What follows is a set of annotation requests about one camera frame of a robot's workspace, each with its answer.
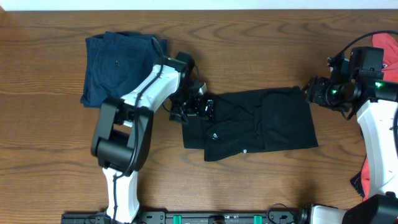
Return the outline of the black polo shirt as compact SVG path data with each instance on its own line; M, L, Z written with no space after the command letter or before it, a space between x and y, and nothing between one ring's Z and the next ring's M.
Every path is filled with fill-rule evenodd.
M202 149L204 160L239 153L318 146L309 104L297 86L215 95L213 119L189 118L182 126L186 149Z

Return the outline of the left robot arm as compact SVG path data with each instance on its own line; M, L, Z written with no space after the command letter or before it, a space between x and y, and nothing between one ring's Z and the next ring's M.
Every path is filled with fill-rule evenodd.
M172 103L169 119L188 124L188 118L212 120L213 102L206 83L191 78L193 57L179 52L161 55L150 75L132 92L108 97L101 105L91 153L97 157L108 185L105 223L132 223L139 213L137 175L150 149L155 112L165 100Z

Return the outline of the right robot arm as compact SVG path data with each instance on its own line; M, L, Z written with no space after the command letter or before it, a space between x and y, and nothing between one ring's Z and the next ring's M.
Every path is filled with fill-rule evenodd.
M384 51L355 47L349 58L329 58L330 78L313 77L305 100L356 117L369 164L368 199L342 210L311 205L304 223L395 223L397 221L397 84L383 79Z

